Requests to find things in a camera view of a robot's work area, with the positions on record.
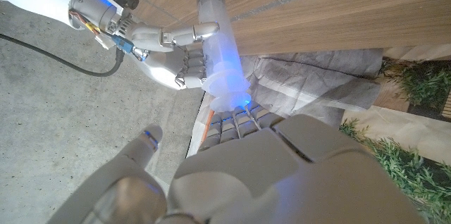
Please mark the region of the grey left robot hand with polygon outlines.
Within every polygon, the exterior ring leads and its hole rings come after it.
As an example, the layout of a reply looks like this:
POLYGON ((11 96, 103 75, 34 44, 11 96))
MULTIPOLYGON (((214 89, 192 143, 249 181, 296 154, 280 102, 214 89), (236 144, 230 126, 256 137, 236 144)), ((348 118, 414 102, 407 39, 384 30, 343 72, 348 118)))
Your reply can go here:
POLYGON ((146 172, 149 125, 91 174, 51 223, 424 223, 360 143, 306 115, 251 103, 215 115, 167 190, 146 172))

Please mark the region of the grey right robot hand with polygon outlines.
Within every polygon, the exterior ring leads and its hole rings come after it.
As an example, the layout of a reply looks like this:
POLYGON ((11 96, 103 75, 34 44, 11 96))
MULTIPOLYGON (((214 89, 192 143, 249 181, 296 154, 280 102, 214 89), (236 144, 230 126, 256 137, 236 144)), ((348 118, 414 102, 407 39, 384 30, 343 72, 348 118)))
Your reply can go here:
POLYGON ((205 78, 202 53, 189 55, 189 46, 219 31, 215 22, 176 30, 149 25, 109 0, 72 0, 69 14, 77 18, 105 49, 135 59, 143 73, 171 89, 198 88, 205 78))

